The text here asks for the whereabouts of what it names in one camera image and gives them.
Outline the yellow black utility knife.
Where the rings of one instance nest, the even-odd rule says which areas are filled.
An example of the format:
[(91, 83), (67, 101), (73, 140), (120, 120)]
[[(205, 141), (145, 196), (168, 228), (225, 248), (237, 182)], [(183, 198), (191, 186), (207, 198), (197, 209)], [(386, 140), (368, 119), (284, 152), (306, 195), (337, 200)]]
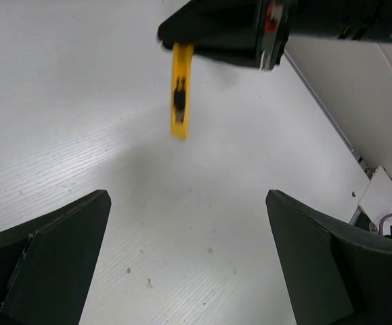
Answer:
[(186, 140), (190, 116), (190, 80), (194, 46), (176, 43), (172, 50), (171, 135)]

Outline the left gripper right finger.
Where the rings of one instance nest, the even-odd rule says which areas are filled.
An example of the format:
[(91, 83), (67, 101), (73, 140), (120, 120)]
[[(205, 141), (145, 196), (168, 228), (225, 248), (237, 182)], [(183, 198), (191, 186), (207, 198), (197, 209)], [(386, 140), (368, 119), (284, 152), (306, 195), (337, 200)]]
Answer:
[(392, 324), (392, 239), (279, 190), (266, 206), (297, 324)]

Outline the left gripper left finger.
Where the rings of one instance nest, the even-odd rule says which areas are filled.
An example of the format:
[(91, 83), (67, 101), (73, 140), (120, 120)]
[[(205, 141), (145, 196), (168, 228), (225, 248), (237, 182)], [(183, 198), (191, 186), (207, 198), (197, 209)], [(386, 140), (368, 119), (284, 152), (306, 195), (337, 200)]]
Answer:
[(0, 324), (78, 324), (111, 199), (96, 190), (0, 232)]

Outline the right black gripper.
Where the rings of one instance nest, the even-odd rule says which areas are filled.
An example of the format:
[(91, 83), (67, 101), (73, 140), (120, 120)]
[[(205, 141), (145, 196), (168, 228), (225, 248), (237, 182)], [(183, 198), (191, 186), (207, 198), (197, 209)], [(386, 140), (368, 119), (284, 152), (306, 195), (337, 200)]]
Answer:
[(197, 56), (271, 71), (283, 56), (291, 15), (292, 1), (189, 1), (160, 24), (157, 37), (169, 50), (191, 45)]

